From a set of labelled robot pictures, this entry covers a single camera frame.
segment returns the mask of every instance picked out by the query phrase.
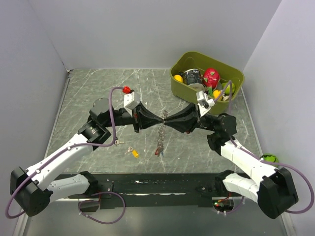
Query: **metal key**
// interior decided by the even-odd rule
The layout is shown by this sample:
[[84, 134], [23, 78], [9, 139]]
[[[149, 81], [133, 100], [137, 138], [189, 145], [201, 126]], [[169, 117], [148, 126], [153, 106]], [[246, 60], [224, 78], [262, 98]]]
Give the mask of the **metal key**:
[[115, 145], [118, 145], [118, 144], [124, 144], [125, 142], [122, 142], [122, 141], [119, 141], [118, 139], [115, 140]]
[[125, 152], [125, 155], [128, 153], [128, 152], [131, 152], [133, 151], [133, 148], [132, 147], [128, 147], [128, 151]]

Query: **white wall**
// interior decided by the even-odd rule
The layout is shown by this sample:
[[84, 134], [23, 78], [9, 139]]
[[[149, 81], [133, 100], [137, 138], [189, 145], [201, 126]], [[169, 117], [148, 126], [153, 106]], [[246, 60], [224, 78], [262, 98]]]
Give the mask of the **white wall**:
[[[303, 171], [315, 187], [315, 1], [283, 0], [244, 74], [245, 95], [263, 151]], [[310, 200], [295, 177], [300, 202]], [[315, 233], [315, 208], [291, 215], [299, 236]]]
[[[0, 235], [11, 236], [10, 173], [43, 158], [66, 70], [26, 0], [0, 1], [0, 32]], [[11, 214], [18, 212], [14, 204]]]
[[281, 0], [29, 0], [67, 69], [171, 67], [201, 51], [243, 69]]

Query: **red object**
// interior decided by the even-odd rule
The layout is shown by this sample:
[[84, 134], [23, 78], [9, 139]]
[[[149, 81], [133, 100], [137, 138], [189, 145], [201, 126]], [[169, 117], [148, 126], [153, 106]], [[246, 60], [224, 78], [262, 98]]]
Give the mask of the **red object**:
[[123, 92], [124, 92], [125, 94], [131, 93], [131, 89], [130, 89], [128, 86], [125, 86], [125, 87], [123, 88]]
[[160, 153], [161, 153], [161, 149], [157, 148], [157, 149], [156, 149], [156, 152], [155, 152], [155, 155], [158, 156]]
[[214, 68], [206, 69], [203, 74], [202, 83], [208, 88], [215, 88], [220, 81], [220, 75]]

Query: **yellow lemon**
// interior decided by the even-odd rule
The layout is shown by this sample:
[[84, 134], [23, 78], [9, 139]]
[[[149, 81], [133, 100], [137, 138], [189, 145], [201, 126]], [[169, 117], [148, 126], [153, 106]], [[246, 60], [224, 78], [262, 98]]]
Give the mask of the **yellow lemon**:
[[214, 91], [212, 92], [213, 97], [214, 97], [215, 99], [220, 95], [220, 93], [221, 93], [220, 90], [214, 90]]
[[181, 82], [181, 83], [184, 82], [183, 77], [180, 76], [180, 75], [174, 75], [174, 79], [177, 80], [177, 81], [179, 81], [179, 82]]

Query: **gray marble tabletop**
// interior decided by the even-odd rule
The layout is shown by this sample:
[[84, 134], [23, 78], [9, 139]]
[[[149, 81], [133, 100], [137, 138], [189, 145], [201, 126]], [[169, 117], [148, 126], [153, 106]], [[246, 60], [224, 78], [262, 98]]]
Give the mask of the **gray marble tabletop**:
[[[131, 87], [139, 93], [143, 104], [157, 115], [163, 109], [172, 115], [188, 104], [172, 94], [169, 69], [75, 69], [70, 72], [69, 79], [48, 154], [66, 143], [82, 127], [93, 102], [108, 97], [113, 86]], [[115, 109], [123, 106], [120, 91], [114, 92], [113, 106]], [[232, 114], [237, 119], [235, 137], [258, 155], [251, 119], [241, 93], [233, 101]], [[241, 172], [233, 163], [210, 150], [206, 139], [210, 133], [196, 129], [191, 134], [182, 134], [166, 127], [164, 157], [157, 157], [158, 125], [140, 130], [139, 134], [134, 132], [132, 125], [120, 126], [117, 127], [117, 136], [125, 144], [100, 147], [66, 168], [65, 172], [220, 173], [227, 169]], [[139, 153], [138, 159], [131, 153], [124, 155], [129, 146]]]

